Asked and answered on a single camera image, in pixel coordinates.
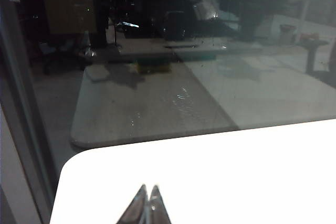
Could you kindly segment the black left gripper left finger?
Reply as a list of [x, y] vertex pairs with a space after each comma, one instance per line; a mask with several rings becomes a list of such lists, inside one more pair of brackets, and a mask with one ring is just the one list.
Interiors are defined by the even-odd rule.
[[141, 224], [146, 223], [145, 208], [148, 203], [146, 185], [141, 185], [132, 201], [119, 218], [117, 224]]

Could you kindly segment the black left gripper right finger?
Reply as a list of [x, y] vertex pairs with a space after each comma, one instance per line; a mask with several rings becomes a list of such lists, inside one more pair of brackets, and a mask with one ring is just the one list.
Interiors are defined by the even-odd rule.
[[149, 223], [171, 224], [159, 187], [152, 188], [149, 199]]

